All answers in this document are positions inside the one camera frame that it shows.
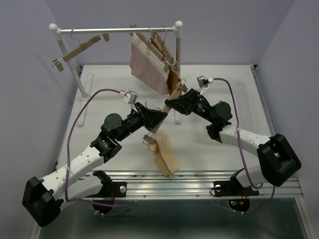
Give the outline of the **cream beige underwear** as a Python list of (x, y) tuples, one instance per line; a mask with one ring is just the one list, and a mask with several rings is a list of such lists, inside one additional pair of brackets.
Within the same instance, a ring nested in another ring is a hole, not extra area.
[(175, 172), (179, 170), (179, 163), (174, 154), (170, 138), (163, 129), (159, 129), (153, 136), (152, 142), (147, 143), (147, 149), (153, 153), (155, 165), (162, 174), (175, 177)]

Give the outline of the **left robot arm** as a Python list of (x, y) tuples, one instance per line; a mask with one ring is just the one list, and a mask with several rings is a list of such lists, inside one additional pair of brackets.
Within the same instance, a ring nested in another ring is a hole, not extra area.
[(41, 179), (32, 177), (26, 183), (22, 205), (40, 227), (54, 221), (61, 212), (65, 191), (89, 170), (113, 158), (120, 150), (120, 141), (141, 127), (152, 130), (167, 113), (147, 109), (140, 103), (122, 119), (119, 114), (106, 116), (98, 137), (76, 158), (67, 156), (67, 164)]

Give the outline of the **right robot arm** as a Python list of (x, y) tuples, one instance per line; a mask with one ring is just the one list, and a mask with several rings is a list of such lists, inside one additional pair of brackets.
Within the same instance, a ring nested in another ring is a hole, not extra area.
[(234, 194), (264, 183), (280, 187), (302, 167), (283, 135), (259, 135), (233, 125), (232, 108), (227, 102), (219, 101), (212, 106), (198, 91), (190, 89), (185, 95), (166, 100), (165, 104), (182, 115), (194, 113), (209, 121), (206, 131), (211, 139), (238, 147), (240, 154), (246, 151), (258, 158), (258, 165), (249, 168), (244, 162), (244, 168), (231, 177), (229, 188)]

